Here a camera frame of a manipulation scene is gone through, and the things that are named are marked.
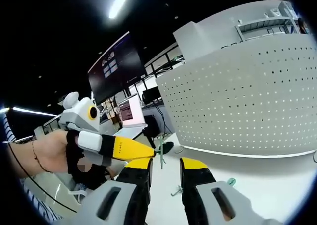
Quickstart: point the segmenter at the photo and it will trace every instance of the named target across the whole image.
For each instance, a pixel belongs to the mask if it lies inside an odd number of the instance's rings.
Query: white shelf
[[[255,20],[243,25],[238,25],[238,27],[240,31],[244,33],[244,32],[252,31],[259,28],[279,26],[279,25],[284,25],[289,23],[291,23],[291,19],[289,17],[273,17],[273,18],[264,18],[264,19]]]

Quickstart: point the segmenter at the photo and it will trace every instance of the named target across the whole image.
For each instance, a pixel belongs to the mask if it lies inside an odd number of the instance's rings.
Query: curved white wall
[[[317,149],[317,46],[307,34],[219,49],[157,78],[181,145],[251,156]]]
[[[186,61],[211,53],[223,46],[241,41],[235,26],[240,23],[265,18],[273,8],[278,8],[280,0],[259,1],[236,6],[198,23],[189,22],[174,36]]]

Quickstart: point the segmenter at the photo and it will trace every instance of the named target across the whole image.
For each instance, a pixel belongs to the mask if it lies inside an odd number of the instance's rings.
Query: black ceiling
[[[130,31],[146,63],[174,43],[173,32],[189,21],[260,0],[128,0],[111,20],[107,16],[113,1],[7,0],[10,63],[2,66],[9,82],[2,92],[5,105],[59,114],[61,96],[71,91],[90,95],[88,69],[98,52],[125,32]],[[13,111],[8,118],[18,138],[50,119]]]

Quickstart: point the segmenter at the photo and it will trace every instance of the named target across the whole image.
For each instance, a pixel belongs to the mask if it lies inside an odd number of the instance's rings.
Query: display screen
[[[129,101],[120,105],[122,121],[133,119]]]
[[[131,127],[145,123],[139,96],[137,94],[127,101],[120,103],[119,109],[123,127]]]
[[[143,100],[144,104],[148,104],[148,103],[152,102],[153,100],[156,100],[160,97],[161,97],[161,95],[159,92],[159,88],[157,86],[143,91],[143,94],[142,94],[142,100]]]
[[[129,33],[116,41],[88,71],[96,103],[114,96],[146,74]]]

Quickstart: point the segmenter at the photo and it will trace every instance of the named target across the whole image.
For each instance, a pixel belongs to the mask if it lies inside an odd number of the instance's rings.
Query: bracelet
[[[34,141],[32,141],[32,149],[33,149],[33,154],[34,154],[34,159],[39,163],[40,167],[42,168],[42,170],[44,170],[45,172],[48,172],[48,173],[52,173],[46,169],[44,169],[44,167],[41,165],[37,155],[35,154],[35,151],[34,151]]]

